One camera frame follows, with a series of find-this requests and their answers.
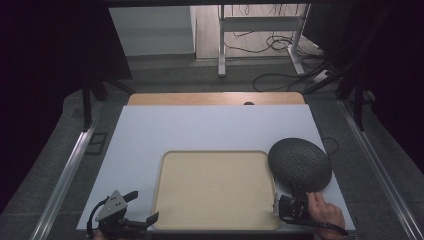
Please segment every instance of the aluminum rail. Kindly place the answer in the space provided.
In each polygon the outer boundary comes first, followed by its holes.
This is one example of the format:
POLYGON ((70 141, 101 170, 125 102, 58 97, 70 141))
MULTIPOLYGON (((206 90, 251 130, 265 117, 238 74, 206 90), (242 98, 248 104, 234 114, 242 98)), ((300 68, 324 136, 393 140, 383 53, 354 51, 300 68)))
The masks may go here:
POLYGON ((387 173, 386 169, 384 168, 380 157, 378 156, 372 144, 368 140, 366 132, 361 131, 356 125, 355 120, 352 118, 352 110, 350 109, 348 104, 341 100, 339 100, 338 102, 343 110, 344 116, 346 117, 350 128, 352 129, 353 134, 355 135, 360 147, 362 148, 362 151, 368 159, 377 180, 380 182, 380 185, 383 188, 387 199, 392 205, 395 214, 399 218, 399 221, 402 224, 409 239, 423 240, 424 237, 422 231, 420 230, 420 226, 416 222, 411 210, 409 209, 402 195, 399 193, 399 191, 393 184, 393 181, 387 173))
POLYGON ((93 135, 94 129, 96 128, 96 125, 100 119, 102 108, 103 103, 95 103, 92 111, 93 124, 88 129, 88 131, 82 132, 80 134, 77 143, 75 144, 75 147, 68 159, 68 162, 66 163, 65 168, 63 169, 63 172, 57 181, 53 193, 51 194, 50 199, 47 202, 47 205, 44 208, 44 211, 41 214, 41 217, 38 220, 38 223, 35 226, 34 232, 32 233, 30 239, 47 239, 56 216, 59 213, 60 207, 62 206, 63 200, 65 199, 68 189, 71 186, 72 180, 75 176, 84 152, 88 146, 88 143, 90 142, 91 136, 93 135))

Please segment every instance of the tan tray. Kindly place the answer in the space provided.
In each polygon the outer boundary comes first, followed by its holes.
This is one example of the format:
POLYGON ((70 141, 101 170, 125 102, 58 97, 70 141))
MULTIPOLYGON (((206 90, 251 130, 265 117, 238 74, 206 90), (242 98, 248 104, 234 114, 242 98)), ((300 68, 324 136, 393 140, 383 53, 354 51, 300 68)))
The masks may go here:
POLYGON ((153 212, 157 229, 273 230, 275 186, 261 151, 165 154, 153 212))

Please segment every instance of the white table surface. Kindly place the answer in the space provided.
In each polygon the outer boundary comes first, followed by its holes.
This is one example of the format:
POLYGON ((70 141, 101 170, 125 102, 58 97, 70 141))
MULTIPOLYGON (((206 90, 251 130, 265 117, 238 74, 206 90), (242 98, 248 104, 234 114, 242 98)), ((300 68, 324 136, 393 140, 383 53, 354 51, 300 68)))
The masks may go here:
MULTIPOLYGON (((86 229, 94 206, 114 190, 122 195, 139 191, 139 197, 128 203, 125 216, 132 221, 145 221, 152 214, 161 160, 168 151, 261 150, 267 153, 274 143, 288 137, 308 140, 324 150, 306 104, 125 106, 77 229, 86 229)), ((278 184, 276 190, 278 195, 291 196, 278 184)), ((354 230, 334 173, 322 193, 327 202, 342 209, 346 229, 354 230)), ((282 222, 274 231, 308 230, 308 227, 282 222)))

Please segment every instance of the dark background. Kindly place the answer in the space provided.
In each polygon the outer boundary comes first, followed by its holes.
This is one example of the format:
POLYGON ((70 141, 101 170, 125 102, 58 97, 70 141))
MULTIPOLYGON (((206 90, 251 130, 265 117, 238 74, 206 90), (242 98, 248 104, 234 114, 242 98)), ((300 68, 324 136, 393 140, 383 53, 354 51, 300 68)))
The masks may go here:
POLYGON ((381 4, 393 4, 362 60, 363 72, 359 77, 364 78, 365 90, 375 96, 374 113, 421 171, 424 171, 423 2, 312 4, 303 32, 331 56, 333 66, 341 68, 357 52, 381 4))
POLYGON ((0 24, 2 211, 54 130, 64 98, 84 77, 99 83, 99 73, 131 74, 103 4, 1 1, 0 24))

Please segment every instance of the wooden board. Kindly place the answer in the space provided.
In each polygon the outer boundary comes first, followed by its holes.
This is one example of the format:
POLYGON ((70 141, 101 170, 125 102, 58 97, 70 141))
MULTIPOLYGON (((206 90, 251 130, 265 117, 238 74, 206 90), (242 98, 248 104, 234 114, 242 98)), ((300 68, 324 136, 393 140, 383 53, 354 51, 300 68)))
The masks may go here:
POLYGON ((255 105, 305 104, 296 92, 221 92, 221 93, 137 93, 131 95, 128 105, 255 105))

